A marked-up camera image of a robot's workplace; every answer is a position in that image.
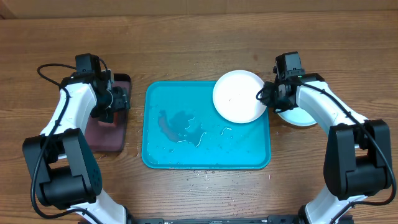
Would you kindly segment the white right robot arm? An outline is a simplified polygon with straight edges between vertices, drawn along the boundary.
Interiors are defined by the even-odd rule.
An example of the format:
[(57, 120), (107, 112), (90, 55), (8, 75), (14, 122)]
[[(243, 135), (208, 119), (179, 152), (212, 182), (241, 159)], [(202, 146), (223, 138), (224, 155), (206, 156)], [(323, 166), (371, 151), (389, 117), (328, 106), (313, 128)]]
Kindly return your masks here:
[(303, 205), (296, 223), (349, 223), (344, 214), (357, 205), (384, 206), (397, 194), (388, 125), (369, 120), (343, 103), (317, 73), (265, 82), (256, 99), (275, 113), (300, 108), (328, 136), (325, 186)]

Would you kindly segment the white plate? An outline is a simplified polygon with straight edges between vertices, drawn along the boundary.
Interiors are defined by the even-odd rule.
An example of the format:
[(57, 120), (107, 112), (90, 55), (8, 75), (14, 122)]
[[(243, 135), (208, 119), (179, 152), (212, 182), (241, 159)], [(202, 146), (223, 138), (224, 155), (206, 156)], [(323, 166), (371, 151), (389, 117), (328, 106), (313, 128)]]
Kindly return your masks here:
[(266, 110), (256, 95), (264, 81), (255, 73), (233, 70), (220, 77), (213, 89), (213, 104), (217, 112), (233, 123), (250, 123)]

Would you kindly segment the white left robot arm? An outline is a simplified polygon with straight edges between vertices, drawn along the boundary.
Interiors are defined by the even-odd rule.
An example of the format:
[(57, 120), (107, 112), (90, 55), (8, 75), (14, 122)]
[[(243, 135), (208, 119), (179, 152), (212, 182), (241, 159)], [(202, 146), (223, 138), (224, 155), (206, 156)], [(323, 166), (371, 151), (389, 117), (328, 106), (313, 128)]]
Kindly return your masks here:
[(45, 219), (77, 213), (88, 223), (134, 223), (103, 189), (92, 152), (98, 146), (123, 148), (130, 76), (82, 70), (58, 87), (60, 100), (48, 125), (22, 145), (33, 209)]

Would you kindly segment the light blue plate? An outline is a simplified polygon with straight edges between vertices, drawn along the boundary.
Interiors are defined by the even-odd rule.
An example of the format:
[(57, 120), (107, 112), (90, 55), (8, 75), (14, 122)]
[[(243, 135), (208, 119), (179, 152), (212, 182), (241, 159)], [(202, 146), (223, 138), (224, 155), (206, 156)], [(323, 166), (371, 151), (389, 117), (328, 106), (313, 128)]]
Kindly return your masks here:
[(294, 126), (312, 126), (317, 123), (310, 114), (299, 107), (284, 112), (277, 110), (277, 113), (284, 121)]

